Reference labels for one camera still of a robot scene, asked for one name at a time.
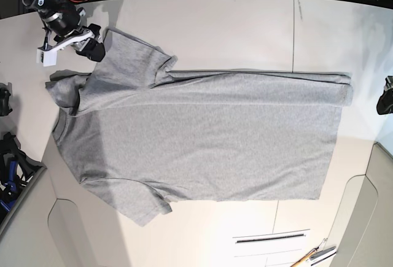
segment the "gray t-shirt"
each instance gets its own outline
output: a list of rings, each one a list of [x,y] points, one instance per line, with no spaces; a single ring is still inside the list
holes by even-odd
[[[185,199],[318,199],[350,78],[176,72],[168,56],[109,31],[92,74],[49,82],[53,132],[78,182],[145,225]]]

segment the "blue object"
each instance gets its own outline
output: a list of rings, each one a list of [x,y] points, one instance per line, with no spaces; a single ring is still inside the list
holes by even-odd
[[[12,207],[12,206],[9,206],[5,201],[0,200],[0,205],[2,205],[2,207],[3,207],[7,212],[11,211],[11,207]]]
[[[17,185],[14,182],[14,177],[17,175],[17,169],[18,169],[18,162],[11,161],[10,162],[10,169],[9,169],[9,172],[10,172],[9,173],[9,181],[7,183],[5,183],[4,186],[10,185],[12,192],[18,191]]]

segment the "table surface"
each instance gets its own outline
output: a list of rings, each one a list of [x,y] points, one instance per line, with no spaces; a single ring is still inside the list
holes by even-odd
[[[50,138],[58,108],[44,88],[49,75],[91,72],[95,63],[67,48],[56,66],[43,68],[35,63],[44,37],[37,14],[0,20],[0,82],[12,84],[14,109],[0,128],[16,133],[36,160],[48,145],[44,162],[56,196],[78,205],[100,266],[240,266],[230,255],[234,236],[311,229],[307,252],[329,235],[345,186],[365,174],[386,119],[376,103],[393,61],[392,10],[332,0],[113,0],[84,7],[89,23],[115,26],[177,55],[177,70],[345,73],[354,87],[319,200],[184,201],[140,228],[80,188]],[[341,237],[335,234],[335,244]],[[260,257],[248,266],[273,263]]]

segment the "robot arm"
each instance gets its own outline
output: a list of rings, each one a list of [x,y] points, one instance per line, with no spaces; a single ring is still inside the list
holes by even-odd
[[[83,8],[77,9],[69,0],[23,0],[28,9],[38,12],[45,29],[43,46],[37,49],[37,62],[44,66],[56,65],[57,51],[71,46],[78,55],[86,56],[92,61],[101,61],[105,48],[99,42],[100,26],[91,24],[82,26],[81,18],[85,15]],[[50,35],[56,34],[56,45],[50,45]]]

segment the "t-shirt hem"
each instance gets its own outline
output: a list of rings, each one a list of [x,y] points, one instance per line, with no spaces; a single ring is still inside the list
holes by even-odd
[[[170,205],[167,206],[157,206],[154,209],[152,209],[150,212],[138,217],[138,218],[133,218],[135,223],[137,223],[139,226],[143,227],[146,224],[148,224],[151,220],[153,220],[158,214],[168,214],[172,212],[172,209]]]

